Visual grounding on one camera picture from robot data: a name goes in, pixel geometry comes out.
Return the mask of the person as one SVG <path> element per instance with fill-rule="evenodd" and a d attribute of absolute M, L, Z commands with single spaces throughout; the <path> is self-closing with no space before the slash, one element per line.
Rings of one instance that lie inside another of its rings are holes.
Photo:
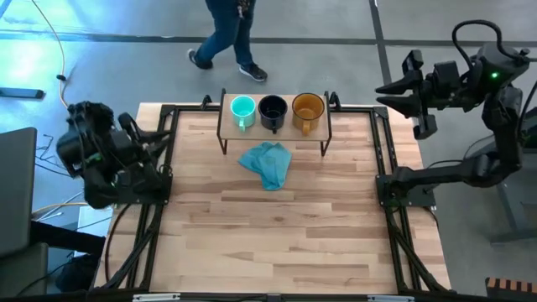
<path fill-rule="evenodd" d="M 253 60 L 250 48 L 251 28 L 257 0 L 205 0 L 214 23 L 214 32 L 197 49 L 189 49 L 191 63 L 202 70 L 213 67 L 212 59 L 233 47 L 239 71 L 257 82 L 268 74 Z"/>

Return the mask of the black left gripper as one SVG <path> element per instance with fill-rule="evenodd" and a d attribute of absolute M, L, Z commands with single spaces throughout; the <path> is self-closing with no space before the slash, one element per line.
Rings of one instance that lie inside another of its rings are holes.
<path fill-rule="evenodd" d="M 160 140 L 169 134 L 171 134 L 170 130 L 143 132 L 144 142 L 157 142 L 147 144 L 144 151 L 152 158 L 159 159 L 168 146 L 167 141 Z M 125 168 L 142 161 L 143 149 L 130 138 L 125 130 L 113 128 L 107 133 L 107 164 L 110 168 Z"/>

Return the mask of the teal mug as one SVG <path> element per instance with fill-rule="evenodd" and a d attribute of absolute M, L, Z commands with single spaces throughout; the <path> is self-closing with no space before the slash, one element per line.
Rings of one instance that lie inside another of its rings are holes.
<path fill-rule="evenodd" d="M 232 120 L 241 132 L 245 132 L 256 121 L 256 102 L 250 96 L 237 96 L 230 105 Z"/>

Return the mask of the black table frame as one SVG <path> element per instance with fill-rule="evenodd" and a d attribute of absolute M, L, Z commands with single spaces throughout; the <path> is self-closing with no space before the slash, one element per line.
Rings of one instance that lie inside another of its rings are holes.
<path fill-rule="evenodd" d="M 411 126 L 377 107 L 331 114 L 327 154 L 317 143 L 289 142 L 293 158 L 283 189 L 266 191 L 238 163 L 251 147 L 227 148 L 218 103 L 143 103 L 138 124 L 178 123 L 174 180 L 157 242 L 143 251 L 130 287 L 181 300 L 365 300 L 423 289 L 403 251 L 389 241 L 387 212 L 375 179 L 396 164 L 420 167 Z"/>

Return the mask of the flat black floor bar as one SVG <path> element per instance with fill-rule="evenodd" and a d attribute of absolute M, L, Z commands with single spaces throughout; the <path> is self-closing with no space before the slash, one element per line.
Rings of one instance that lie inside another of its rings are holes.
<path fill-rule="evenodd" d="M 42 99 L 44 91 L 39 89 L 0 87 L 0 96 L 24 99 Z"/>

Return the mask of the yellow mug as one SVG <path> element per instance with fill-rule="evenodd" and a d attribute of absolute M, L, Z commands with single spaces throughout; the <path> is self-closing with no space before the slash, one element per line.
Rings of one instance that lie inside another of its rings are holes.
<path fill-rule="evenodd" d="M 292 102 L 293 126 L 309 136 L 317 129 L 321 116 L 326 109 L 320 96 L 312 93 L 301 93 Z"/>

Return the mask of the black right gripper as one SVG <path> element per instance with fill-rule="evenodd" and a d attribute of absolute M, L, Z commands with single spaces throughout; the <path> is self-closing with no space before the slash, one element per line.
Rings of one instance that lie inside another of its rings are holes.
<path fill-rule="evenodd" d="M 377 102 L 391 107 L 406 118 L 415 118 L 413 132 L 417 140 L 424 140 L 437 131 L 435 115 L 429 110 L 446 107 L 451 95 L 461 88 L 455 61 L 436 63 L 433 71 L 427 75 L 423 75 L 421 70 L 423 64 L 421 51 L 411 50 L 402 63 L 404 77 L 375 89 L 377 93 L 387 95 L 402 95 L 411 91 L 408 96 L 380 96 Z"/>

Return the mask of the grey cabinet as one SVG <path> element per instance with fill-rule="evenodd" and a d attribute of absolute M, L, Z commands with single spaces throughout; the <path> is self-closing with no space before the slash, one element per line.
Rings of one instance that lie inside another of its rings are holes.
<path fill-rule="evenodd" d="M 0 299 L 46 292 L 49 247 L 30 234 L 36 135 L 0 133 Z"/>

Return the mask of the blue cloth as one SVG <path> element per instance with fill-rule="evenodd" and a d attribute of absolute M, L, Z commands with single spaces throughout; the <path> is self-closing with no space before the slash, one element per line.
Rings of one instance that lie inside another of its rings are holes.
<path fill-rule="evenodd" d="M 265 190 L 280 190 L 286 181 L 291 159 L 291 152 L 281 143 L 262 142 L 245 152 L 238 163 L 259 174 Z"/>

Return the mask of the silver table bracket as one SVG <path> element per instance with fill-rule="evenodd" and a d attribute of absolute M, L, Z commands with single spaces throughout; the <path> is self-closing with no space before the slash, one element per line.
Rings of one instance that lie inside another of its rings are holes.
<path fill-rule="evenodd" d="M 180 301 L 179 293 L 160 294 L 135 294 L 132 302 L 177 302 Z"/>
<path fill-rule="evenodd" d="M 375 294 L 367 297 L 367 302 L 415 302 L 412 296 Z"/>

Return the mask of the orange black striped object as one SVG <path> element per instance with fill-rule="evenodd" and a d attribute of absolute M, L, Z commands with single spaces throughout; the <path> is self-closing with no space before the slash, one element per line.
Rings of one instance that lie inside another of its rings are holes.
<path fill-rule="evenodd" d="M 487 277 L 485 285 L 488 298 L 513 302 L 537 302 L 537 284 L 534 283 Z"/>

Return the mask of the wooden shelf with black frame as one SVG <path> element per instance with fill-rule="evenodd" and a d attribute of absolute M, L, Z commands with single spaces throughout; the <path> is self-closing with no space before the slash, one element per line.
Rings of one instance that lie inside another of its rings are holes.
<path fill-rule="evenodd" d="M 332 139 L 330 95 L 238 95 L 222 90 L 216 136 L 230 141 L 317 142 L 325 155 Z"/>

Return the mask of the black mug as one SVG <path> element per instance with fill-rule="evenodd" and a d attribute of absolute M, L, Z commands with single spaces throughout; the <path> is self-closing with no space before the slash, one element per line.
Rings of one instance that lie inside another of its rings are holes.
<path fill-rule="evenodd" d="M 267 95 L 258 104 L 261 124 L 264 128 L 276 134 L 284 125 L 288 111 L 287 102 L 280 96 Z"/>

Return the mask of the black bag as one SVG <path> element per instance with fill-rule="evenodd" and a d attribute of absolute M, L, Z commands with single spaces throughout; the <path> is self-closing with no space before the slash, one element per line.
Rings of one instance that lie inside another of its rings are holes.
<path fill-rule="evenodd" d="M 72 258 L 55 280 L 61 292 L 88 290 L 95 277 L 99 257 L 91 254 Z"/>

